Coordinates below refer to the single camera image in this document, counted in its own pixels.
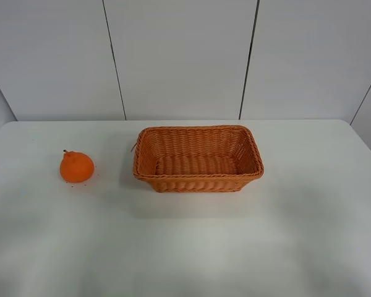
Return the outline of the orange with stem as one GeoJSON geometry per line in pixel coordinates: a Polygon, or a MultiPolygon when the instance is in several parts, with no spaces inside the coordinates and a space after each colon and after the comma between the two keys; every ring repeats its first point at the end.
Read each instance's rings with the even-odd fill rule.
{"type": "Polygon", "coordinates": [[[63,150],[59,174],[67,183],[82,183],[90,179],[95,170],[92,159],[82,152],[63,150]]]}

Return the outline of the orange wicker basket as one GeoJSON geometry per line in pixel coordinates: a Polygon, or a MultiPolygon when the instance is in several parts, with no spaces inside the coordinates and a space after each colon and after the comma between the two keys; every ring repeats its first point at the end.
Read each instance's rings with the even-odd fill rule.
{"type": "Polygon", "coordinates": [[[156,192],[237,192],[264,174],[240,125],[148,127],[134,147],[133,175],[156,192]]]}

